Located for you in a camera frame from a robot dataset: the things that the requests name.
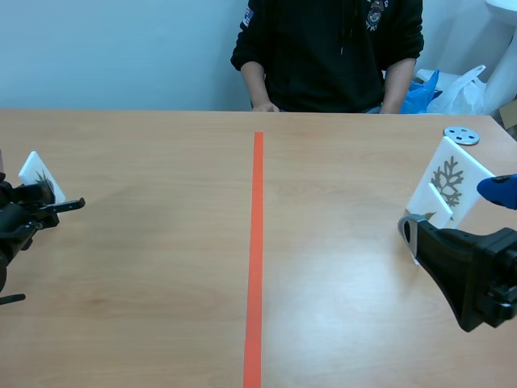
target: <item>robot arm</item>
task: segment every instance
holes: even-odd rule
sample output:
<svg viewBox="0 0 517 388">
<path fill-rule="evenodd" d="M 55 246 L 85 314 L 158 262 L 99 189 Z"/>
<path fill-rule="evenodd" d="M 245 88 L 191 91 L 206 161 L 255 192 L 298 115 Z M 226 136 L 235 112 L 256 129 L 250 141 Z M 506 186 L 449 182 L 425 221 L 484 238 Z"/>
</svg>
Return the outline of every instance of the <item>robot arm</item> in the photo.
<svg viewBox="0 0 517 388">
<path fill-rule="evenodd" d="M 517 175 L 482 181 L 477 190 L 487 200 L 517 209 Z M 502 229 L 488 236 L 437 230 L 411 214 L 398 224 L 413 257 L 447 298 L 461 328 L 482 323 L 498 327 L 517 315 L 517 232 Z"/>
<path fill-rule="evenodd" d="M 56 204 L 47 180 L 13 188 L 5 178 L 0 173 L 0 291 L 6 283 L 7 266 L 18 252 L 31 246 L 34 234 L 57 226 L 58 213 L 80 209 L 86 204 L 83 198 Z M 23 294 L 0 297 L 0 305 L 23 299 Z"/>
</svg>

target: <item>wooden table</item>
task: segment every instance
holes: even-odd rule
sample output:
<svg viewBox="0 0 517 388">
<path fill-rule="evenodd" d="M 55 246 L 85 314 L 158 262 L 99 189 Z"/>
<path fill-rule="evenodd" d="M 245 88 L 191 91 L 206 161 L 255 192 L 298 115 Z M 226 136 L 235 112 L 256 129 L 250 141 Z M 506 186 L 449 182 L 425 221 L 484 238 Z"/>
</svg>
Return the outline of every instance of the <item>wooden table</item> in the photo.
<svg viewBox="0 0 517 388">
<path fill-rule="evenodd" d="M 514 173 L 488 117 L 0 112 L 83 210 L 9 267 L 0 386 L 240 388 L 254 132 L 264 131 L 263 386 L 515 387 L 517 322 L 465 334 L 397 221 L 442 131 Z M 462 229 L 517 228 L 481 202 Z"/>
</svg>

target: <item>white plastic bag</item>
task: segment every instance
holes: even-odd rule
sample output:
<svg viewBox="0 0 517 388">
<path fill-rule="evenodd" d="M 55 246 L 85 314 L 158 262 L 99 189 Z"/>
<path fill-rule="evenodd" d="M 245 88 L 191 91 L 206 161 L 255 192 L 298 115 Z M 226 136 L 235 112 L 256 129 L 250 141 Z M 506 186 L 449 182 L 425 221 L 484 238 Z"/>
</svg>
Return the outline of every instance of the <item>white plastic bag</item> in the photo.
<svg viewBox="0 0 517 388">
<path fill-rule="evenodd" d="M 486 66 L 481 65 L 459 77 L 434 99 L 427 113 L 440 115 L 481 115 L 485 111 L 486 84 L 477 77 Z"/>
</svg>

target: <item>blue glove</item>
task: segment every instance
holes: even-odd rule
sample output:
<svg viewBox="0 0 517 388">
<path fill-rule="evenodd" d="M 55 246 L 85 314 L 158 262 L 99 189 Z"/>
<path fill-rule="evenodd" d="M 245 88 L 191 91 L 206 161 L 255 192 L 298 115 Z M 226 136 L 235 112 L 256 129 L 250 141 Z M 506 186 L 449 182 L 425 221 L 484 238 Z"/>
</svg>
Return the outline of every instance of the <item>blue glove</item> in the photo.
<svg viewBox="0 0 517 388">
<path fill-rule="evenodd" d="M 477 192 L 493 204 L 517 210 L 517 174 L 482 180 Z"/>
</svg>

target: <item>white wall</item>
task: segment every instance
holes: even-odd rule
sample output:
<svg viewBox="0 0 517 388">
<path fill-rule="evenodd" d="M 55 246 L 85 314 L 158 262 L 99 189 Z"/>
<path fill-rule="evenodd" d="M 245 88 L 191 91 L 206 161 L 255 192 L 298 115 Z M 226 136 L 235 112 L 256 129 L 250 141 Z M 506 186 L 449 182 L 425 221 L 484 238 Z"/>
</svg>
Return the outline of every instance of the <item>white wall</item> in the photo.
<svg viewBox="0 0 517 388">
<path fill-rule="evenodd" d="M 424 0 L 418 65 L 494 69 L 511 29 L 483 0 Z M 245 110 L 229 58 L 247 0 L 25 0 L 0 9 L 0 108 Z M 439 41 L 446 40 L 442 46 Z"/>
<path fill-rule="evenodd" d="M 423 20 L 426 47 L 418 68 L 464 74 L 486 65 L 485 82 L 515 30 L 494 19 L 485 0 L 424 0 Z"/>
</svg>

